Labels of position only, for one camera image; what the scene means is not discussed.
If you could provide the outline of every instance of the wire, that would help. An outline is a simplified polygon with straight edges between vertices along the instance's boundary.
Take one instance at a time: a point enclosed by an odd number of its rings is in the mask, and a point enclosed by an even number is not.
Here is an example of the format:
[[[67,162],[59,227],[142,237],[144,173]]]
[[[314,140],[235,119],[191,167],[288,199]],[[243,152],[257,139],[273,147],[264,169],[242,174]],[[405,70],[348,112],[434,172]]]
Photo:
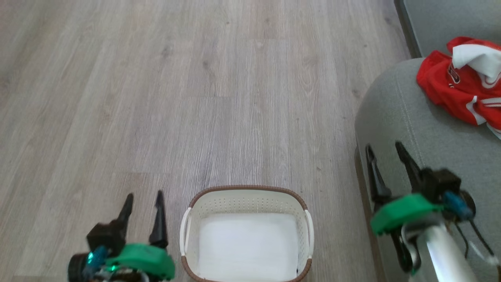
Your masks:
[[[141,272],[141,282],[150,282],[150,277],[144,272]]]
[[[469,251],[468,240],[466,239],[466,237],[465,237],[465,235],[463,233],[463,230],[461,230],[461,228],[459,227],[459,225],[457,224],[457,222],[454,222],[454,225],[456,226],[456,229],[459,231],[459,234],[461,235],[461,238],[463,238],[464,245],[466,246],[466,250],[464,251],[464,258],[468,258],[468,251]]]
[[[470,224],[471,227],[473,228],[473,231],[475,231],[475,234],[477,235],[478,239],[480,240],[480,242],[482,242],[482,245],[487,249],[487,252],[489,252],[491,256],[494,256],[493,250],[490,248],[489,244],[487,244],[482,234],[480,234],[480,231],[478,230],[472,219],[470,219]],[[496,265],[496,268],[497,268],[497,281],[501,282],[501,266],[498,264]]]

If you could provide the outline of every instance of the white laundry basket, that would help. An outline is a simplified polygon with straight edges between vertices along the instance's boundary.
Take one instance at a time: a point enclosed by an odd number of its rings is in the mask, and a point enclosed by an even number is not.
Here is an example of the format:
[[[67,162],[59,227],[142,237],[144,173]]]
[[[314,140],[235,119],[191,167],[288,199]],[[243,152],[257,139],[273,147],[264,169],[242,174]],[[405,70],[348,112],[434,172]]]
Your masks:
[[[314,238],[311,215],[298,194],[223,186],[193,198],[179,246],[184,269],[199,282],[299,282],[310,270]]]

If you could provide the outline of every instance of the perforated basket wall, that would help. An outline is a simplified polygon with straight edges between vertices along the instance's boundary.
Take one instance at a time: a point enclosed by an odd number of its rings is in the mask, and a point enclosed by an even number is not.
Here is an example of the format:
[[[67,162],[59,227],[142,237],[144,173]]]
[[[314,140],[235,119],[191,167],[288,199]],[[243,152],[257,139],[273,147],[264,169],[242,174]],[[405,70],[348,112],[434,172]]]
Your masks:
[[[266,186],[223,186],[197,194],[184,213],[179,245],[181,262],[188,275],[196,281],[210,282],[198,276],[198,243],[200,222],[210,214],[221,213],[285,213],[296,218],[299,257],[298,276],[301,281],[310,270],[314,247],[311,215],[301,197],[287,189]]]

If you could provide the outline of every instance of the laminate floor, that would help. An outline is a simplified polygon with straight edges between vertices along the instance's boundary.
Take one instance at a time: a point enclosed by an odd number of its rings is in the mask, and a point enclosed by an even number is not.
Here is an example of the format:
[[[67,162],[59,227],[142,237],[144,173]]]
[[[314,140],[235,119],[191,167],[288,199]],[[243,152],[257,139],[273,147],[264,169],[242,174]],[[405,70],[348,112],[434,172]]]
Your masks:
[[[0,281],[65,281],[130,192],[129,241],[161,189],[179,261],[188,202],[229,184],[305,199],[306,281],[374,281],[354,117],[408,56],[392,0],[0,0]]]

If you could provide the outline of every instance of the gray sofa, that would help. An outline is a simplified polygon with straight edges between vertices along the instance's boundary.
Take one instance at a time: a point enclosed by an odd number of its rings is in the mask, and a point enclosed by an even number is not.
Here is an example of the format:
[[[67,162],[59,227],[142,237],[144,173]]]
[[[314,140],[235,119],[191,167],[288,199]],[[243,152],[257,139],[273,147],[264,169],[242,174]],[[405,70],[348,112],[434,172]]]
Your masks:
[[[433,50],[447,52],[446,43],[470,36],[501,44],[500,0],[396,0],[412,60],[385,71],[371,85],[359,108],[355,130],[367,180],[364,148],[370,143],[386,185],[394,195],[410,193],[405,167],[395,150],[400,140],[421,167],[446,167],[462,179],[461,187],[475,200],[475,222],[494,252],[501,256],[501,140],[486,126],[475,127],[431,103],[416,83],[422,58]],[[481,247],[467,224],[466,237]],[[461,250],[464,242],[453,236]],[[407,281],[389,236],[377,240],[388,282]],[[496,281],[496,268],[474,252],[468,262],[479,281]]]

